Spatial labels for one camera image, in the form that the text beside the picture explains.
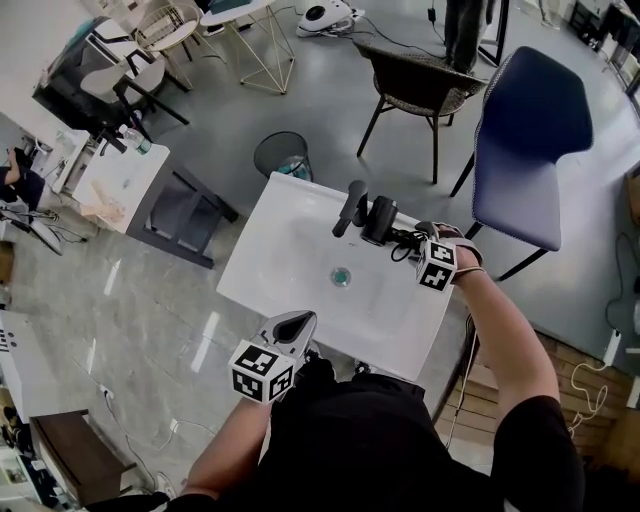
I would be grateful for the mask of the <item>person's right hand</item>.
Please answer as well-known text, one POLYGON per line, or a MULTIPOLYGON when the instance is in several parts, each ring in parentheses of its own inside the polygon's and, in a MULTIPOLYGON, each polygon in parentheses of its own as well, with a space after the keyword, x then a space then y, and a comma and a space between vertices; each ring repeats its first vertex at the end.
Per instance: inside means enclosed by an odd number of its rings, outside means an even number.
POLYGON ((459 271, 483 266, 482 254, 459 229, 447 227, 441 231, 440 235, 455 246, 459 271))

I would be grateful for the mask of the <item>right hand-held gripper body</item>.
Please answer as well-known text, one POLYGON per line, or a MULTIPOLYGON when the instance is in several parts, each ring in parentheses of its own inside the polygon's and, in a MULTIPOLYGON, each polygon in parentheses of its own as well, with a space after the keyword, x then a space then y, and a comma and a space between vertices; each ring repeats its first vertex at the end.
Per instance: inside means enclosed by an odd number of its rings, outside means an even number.
POLYGON ((442 238, 437 229, 436 236, 426 236, 420 245, 420 256, 416 264, 416 282, 430 290, 444 292, 457 271, 456 250, 452 243, 442 238))

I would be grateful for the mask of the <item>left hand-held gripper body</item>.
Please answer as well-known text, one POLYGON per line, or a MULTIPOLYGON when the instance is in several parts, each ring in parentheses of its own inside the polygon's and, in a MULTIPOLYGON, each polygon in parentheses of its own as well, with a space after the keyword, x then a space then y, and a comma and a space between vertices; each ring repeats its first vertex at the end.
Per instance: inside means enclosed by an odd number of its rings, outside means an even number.
POLYGON ((240 341, 231 356, 231 390, 261 404, 279 399, 293 386, 299 361, 316 326, 317 315, 310 310, 267 319, 249 340, 240 341))

